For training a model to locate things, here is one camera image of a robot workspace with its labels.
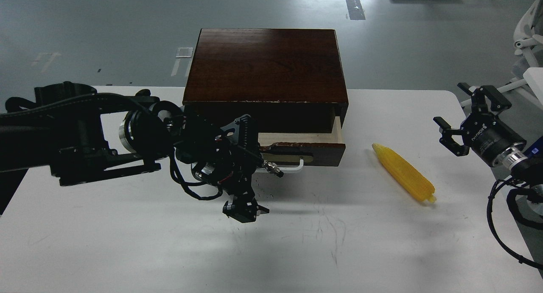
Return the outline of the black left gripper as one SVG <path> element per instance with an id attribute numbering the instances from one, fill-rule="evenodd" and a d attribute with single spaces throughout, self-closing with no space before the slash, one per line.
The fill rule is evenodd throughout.
<path id="1" fill-rule="evenodd" d="M 230 199 L 222 208 L 223 214 L 241 223 L 255 222 L 260 215 L 269 214 L 270 210 L 258 204 L 252 188 L 252 175 L 229 178 L 222 183 L 223 190 Z"/>

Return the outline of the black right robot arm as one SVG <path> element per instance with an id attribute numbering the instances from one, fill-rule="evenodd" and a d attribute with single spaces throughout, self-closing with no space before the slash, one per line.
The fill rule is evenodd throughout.
<path id="1" fill-rule="evenodd" d="M 488 166 L 503 165 L 513 179 L 528 184 L 528 200 L 541 204 L 542 156 L 525 155 L 522 150 L 526 140 L 499 118 L 501 112 L 511 108 L 511 102 L 494 86 L 471 89 L 465 82 L 457 86 L 470 96 L 471 113 L 459 129 L 453 129 L 442 117 L 434 117 L 441 133 L 440 144 L 456 156 L 473 150 Z"/>

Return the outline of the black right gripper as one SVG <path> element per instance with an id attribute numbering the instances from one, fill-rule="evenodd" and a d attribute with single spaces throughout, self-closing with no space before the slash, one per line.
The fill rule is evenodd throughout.
<path id="1" fill-rule="evenodd" d="M 495 86 L 473 87 L 465 82 L 457 84 L 470 99 L 464 109 L 470 115 L 460 124 L 460 129 L 452 128 L 442 117 L 433 117 L 439 126 L 440 144 L 455 156 L 466 156 L 470 148 L 485 164 L 496 167 L 501 164 L 497 157 L 510 148 L 524 149 L 526 139 L 500 121 L 497 115 L 512 107 L 512 103 Z M 454 135 L 463 138 L 459 144 Z"/>

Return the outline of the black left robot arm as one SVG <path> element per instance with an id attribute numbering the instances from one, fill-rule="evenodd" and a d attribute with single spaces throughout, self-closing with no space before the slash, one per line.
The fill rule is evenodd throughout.
<path id="1" fill-rule="evenodd" d="M 255 198 L 252 175 L 284 173 L 262 156 L 250 115 L 217 127 L 148 89 L 121 95 L 62 82 L 34 94 L 34 100 L 8 98 L 1 114 L 2 211 L 34 167 L 48 166 L 61 186 L 72 186 L 153 173 L 168 159 L 171 179 L 192 198 L 227 193 L 227 217 L 247 223 L 269 212 Z"/>

